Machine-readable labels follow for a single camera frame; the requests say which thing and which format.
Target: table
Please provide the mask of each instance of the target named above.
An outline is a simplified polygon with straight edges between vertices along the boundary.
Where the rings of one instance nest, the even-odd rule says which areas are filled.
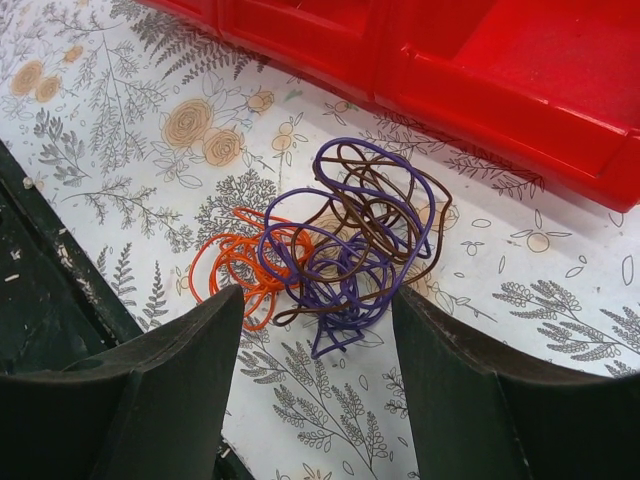
[[[351,136],[454,195],[421,293],[550,362],[639,369],[637,208],[609,211],[136,3],[1,0],[0,11],[0,137],[145,331],[195,305],[190,264],[210,236],[238,231],[233,207],[312,185],[318,147]],[[257,480],[418,478],[389,318],[316,362],[313,335],[303,319],[243,337],[229,444]]]

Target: tangled cable bundle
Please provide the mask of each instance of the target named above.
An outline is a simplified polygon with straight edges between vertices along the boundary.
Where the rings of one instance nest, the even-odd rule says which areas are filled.
[[[330,157],[326,153],[333,147],[336,154]],[[373,157],[365,155],[363,149],[372,152]],[[356,158],[346,158],[347,152]],[[326,172],[330,166],[342,169],[340,181]],[[404,188],[399,185],[397,172],[391,174],[392,181],[381,171],[389,168],[408,176]],[[247,315],[270,296],[267,317],[259,325],[247,327],[245,323],[245,327],[255,330],[266,325],[274,311],[275,295],[282,290],[298,306],[276,314],[275,325],[287,325],[301,313],[316,316],[318,329],[312,356],[317,358],[334,349],[345,351],[346,345],[363,339],[363,330],[380,319],[400,285],[415,282],[435,266],[441,251],[443,219],[452,199],[442,184],[405,158],[359,139],[338,138],[323,145],[313,161],[313,172],[328,191],[292,190],[276,198],[264,215],[237,209],[234,213],[239,217],[248,212],[263,218],[260,224],[246,215],[240,217],[259,227],[260,233],[250,238],[217,235],[203,249],[221,241],[220,255],[210,276],[211,293],[218,290],[215,277],[224,266],[231,278],[245,287],[245,299],[254,300]],[[428,236],[436,220],[436,200],[428,181],[447,196],[437,222],[435,254]],[[428,218],[424,222],[412,203],[418,191],[428,199]],[[300,195],[322,197],[324,204],[303,223],[273,216],[280,203]],[[319,219],[325,213],[333,215],[337,224],[324,228]],[[426,269],[409,277],[409,269],[418,258],[432,261]],[[253,271],[253,283],[239,272],[247,267]],[[330,344],[320,348],[323,338],[328,338]]]

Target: floral pattern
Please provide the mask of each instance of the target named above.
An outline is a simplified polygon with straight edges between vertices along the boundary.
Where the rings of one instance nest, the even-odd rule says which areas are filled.
[[[188,275],[212,235],[254,233],[233,208],[313,186],[318,147],[351,136],[453,194],[440,263],[415,290],[544,360],[640,371],[639,209],[558,195],[481,148],[370,113],[130,0],[0,0],[0,11],[0,137],[143,330],[195,305]],[[336,225],[328,212],[316,222]],[[193,272],[199,292],[214,256]],[[243,335],[223,435],[257,480],[419,478],[389,315],[320,360],[311,317]]]

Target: red plastic bin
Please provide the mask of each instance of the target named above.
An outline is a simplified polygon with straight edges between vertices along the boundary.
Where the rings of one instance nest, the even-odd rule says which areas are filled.
[[[636,0],[145,0],[615,210],[640,203]]]

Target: purple cable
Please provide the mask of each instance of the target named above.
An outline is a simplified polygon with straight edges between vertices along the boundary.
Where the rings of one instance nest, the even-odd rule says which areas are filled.
[[[327,161],[323,158],[323,155],[328,149],[336,145],[339,148],[353,147],[354,145],[365,147],[375,154],[391,160],[398,167],[405,169],[411,175],[412,180],[424,189],[429,198],[429,217],[426,223],[422,225],[420,218],[412,208],[387,192],[367,188],[362,184],[360,186],[349,185],[330,178],[323,170],[323,161]],[[351,165],[362,164],[361,160],[353,160],[351,162],[353,162]],[[436,202],[433,191],[426,179],[406,159],[356,138],[337,138],[325,143],[318,150],[313,161],[313,172],[318,181],[333,190],[333,192],[340,192],[341,195],[345,196],[345,201],[349,204],[348,207],[357,212],[361,218],[367,217],[371,219],[369,213],[372,211],[371,207],[376,203],[387,207],[391,205],[398,212],[402,212],[401,217],[405,219],[405,222],[407,221],[406,219],[412,222],[419,234],[415,248],[409,253],[407,261],[400,272],[397,272],[389,257],[377,245],[369,242],[365,238],[363,231],[357,231],[348,240],[344,240],[332,232],[315,225],[296,222],[272,222],[271,220],[273,209],[287,198],[300,194],[311,194],[325,197],[333,202],[334,205],[344,204],[341,196],[336,193],[313,188],[299,188],[282,194],[271,202],[265,211],[265,231],[258,244],[258,258],[262,267],[274,278],[283,282],[289,296],[305,309],[343,307],[337,311],[318,314],[318,329],[311,351],[312,357],[318,358],[334,349],[340,349],[344,352],[346,351],[346,345],[362,340],[364,338],[362,330],[377,322],[388,309],[393,294],[402,284],[413,261],[416,258],[431,257],[427,236],[433,226]],[[349,208],[345,205],[345,212],[348,212]],[[387,221],[378,222],[385,238],[378,239],[377,243],[382,245],[386,242],[387,245],[393,246],[396,250],[399,247],[408,250],[409,243],[400,238],[394,229],[387,225]],[[273,232],[284,227],[311,230],[329,239],[326,244],[318,247],[307,260],[303,266],[305,275],[300,271],[296,271],[296,264],[291,256],[289,247],[274,238]],[[286,265],[292,272],[288,277],[283,277],[275,272],[265,261],[264,253],[267,242],[268,248],[272,249],[282,264]],[[327,258],[326,252],[337,253]],[[327,282],[326,277],[323,277],[323,272],[327,270],[333,273],[332,278],[349,275],[340,281]],[[371,300],[363,301],[361,300],[363,295],[358,285],[358,280],[363,278],[368,278],[378,290],[384,290],[385,288],[388,288],[388,290]],[[294,290],[294,287],[298,284],[300,284],[300,292],[302,293]],[[336,335],[338,333],[342,333],[343,339],[337,338]],[[318,350],[320,340],[324,336],[327,336],[333,343],[324,349]]]

